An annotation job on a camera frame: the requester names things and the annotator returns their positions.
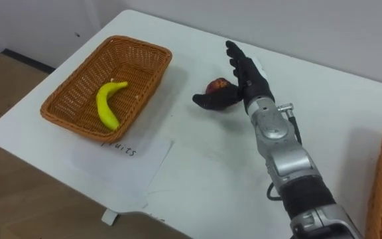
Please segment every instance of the robotic hand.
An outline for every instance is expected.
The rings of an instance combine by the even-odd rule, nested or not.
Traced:
[[[301,145],[292,104],[277,107],[258,62],[231,41],[226,47],[239,97],[255,128],[257,149],[291,219],[292,238],[362,238]]]

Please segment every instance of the white table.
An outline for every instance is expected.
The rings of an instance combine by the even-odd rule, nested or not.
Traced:
[[[68,165],[73,142],[84,139],[39,115],[46,97],[111,35],[145,40],[173,53],[162,84],[138,120],[174,145],[147,196],[134,203]],[[242,104],[218,113],[191,101],[217,77],[235,81],[225,40],[124,11],[0,119],[0,147],[110,209],[108,217],[111,211],[141,211],[194,238],[288,238],[282,203],[265,196],[271,180]],[[382,134],[382,84],[238,45],[261,61],[278,105],[294,104],[305,148],[363,233]]]

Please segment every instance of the banana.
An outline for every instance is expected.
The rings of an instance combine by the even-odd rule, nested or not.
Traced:
[[[116,116],[113,114],[107,100],[116,93],[116,91],[127,86],[127,82],[109,82],[104,84],[97,93],[97,110],[100,120],[104,123],[106,127],[111,130],[115,130],[120,126],[119,121]]]

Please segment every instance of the white wall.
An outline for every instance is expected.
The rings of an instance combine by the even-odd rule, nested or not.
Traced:
[[[382,82],[380,0],[94,1],[102,25],[134,9]]]
[[[0,0],[1,39],[10,50],[57,67],[99,30],[85,1]]]

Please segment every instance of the table leg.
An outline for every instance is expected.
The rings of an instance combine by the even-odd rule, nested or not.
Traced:
[[[114,223],[114,220],[119,216],[116,212],[113,212],[110,209],[106,209],[103,217],[101,217],[101,221],[105,222],[107,225],[111,226]]]

